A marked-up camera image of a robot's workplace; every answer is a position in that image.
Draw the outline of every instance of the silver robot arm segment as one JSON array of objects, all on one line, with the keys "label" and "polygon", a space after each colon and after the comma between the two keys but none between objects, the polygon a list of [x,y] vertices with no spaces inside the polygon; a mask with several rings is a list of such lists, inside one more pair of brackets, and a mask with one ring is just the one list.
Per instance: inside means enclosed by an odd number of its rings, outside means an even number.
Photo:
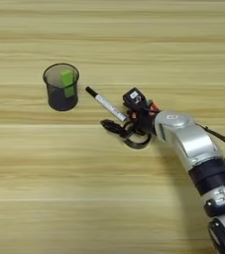
[{"label": "silver robot arm segment", "polygon": [[187,171],[210,159],[223,158],[210,136],[186,114],[162,111],[155,126],[157,137],[175,150]]},{"label": "silver robot arm segment", "polygon": [[175,150],[201,194],[210,237],[225,254],[225,161],[217,145],[193,119],[181,113],[160,112],[155,119],[159,140]]}]

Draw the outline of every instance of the white marker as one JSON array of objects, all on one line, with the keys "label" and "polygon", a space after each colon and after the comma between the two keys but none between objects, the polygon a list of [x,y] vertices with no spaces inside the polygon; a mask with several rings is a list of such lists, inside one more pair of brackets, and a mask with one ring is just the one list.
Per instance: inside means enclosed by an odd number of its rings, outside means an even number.
[{"label": "white marker", "polygon": [[94,91],[91,87],[87,86],[85,90],[91,94],[103,107],[105,107],[108,111],[110,111],[114,116],[116,116],[120,121],[124,122],[127,119],[123,113],[121,113],[118,109],[111,105],[109,101],[107,101],[104,97],[99,95],[96,91]]}]

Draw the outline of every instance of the wood grain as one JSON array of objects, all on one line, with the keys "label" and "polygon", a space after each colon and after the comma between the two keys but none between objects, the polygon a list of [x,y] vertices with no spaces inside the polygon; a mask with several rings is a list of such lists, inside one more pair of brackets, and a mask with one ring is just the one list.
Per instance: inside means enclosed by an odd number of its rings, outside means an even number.
[{"label": "wood grain", "polygon": [[[80,70],[64,113],[42,81],[61,62]],[[122,110],[137,86],[225,135],[225,1],[0,0],[0,254],[214,253],[174,153],[107,134],[86,85]]]}]

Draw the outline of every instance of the pen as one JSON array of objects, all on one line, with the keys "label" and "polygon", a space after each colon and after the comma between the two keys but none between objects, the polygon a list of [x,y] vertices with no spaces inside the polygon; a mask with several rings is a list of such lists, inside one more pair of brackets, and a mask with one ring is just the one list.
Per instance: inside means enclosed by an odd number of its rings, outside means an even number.
[{"label": "pen", "polygon": [[87,86],[85,90],[94,97],[103,107],[105,107],[108,111],[110,111],[114,116],[116,116],[120,121],[124,122],[127,117],[121,113],[118,109],[116,109],[108,100],[94,91],[91,87]]}]

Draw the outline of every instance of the green sponge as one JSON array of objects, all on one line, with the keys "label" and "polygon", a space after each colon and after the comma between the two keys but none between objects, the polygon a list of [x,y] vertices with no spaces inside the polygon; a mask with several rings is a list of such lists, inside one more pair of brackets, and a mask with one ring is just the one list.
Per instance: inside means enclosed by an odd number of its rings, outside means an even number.
[{"label": "green sponge", "polygon": [[60,80],[65,87],[64,89],[64,96],[66,98],[70,98],[75,95],[74,93],[74,86],[73,86],[73,71],[65,70],[60,73]]}]

